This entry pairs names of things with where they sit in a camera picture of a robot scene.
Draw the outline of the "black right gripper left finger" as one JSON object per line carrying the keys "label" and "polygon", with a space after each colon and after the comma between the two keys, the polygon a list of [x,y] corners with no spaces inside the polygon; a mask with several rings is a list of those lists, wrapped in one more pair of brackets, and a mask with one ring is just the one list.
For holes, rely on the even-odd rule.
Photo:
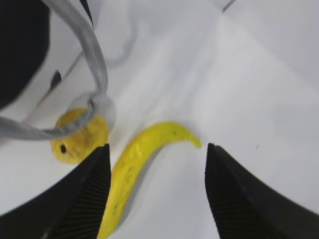
{"label": "black right gripper left finger", "polygon": [[2,239],[95,239],[111,183],[110,147],[97,147],[63,179],[1,215]]}

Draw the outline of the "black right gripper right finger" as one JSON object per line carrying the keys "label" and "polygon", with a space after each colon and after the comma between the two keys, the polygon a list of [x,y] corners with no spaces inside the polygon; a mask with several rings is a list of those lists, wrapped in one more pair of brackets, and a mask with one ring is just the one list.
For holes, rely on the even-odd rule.
{"label": "black right gripper right finger", "polygon": [[280,194],[224,148],[207,146],[207,199],[221,239],[317,239],[319,216]]}

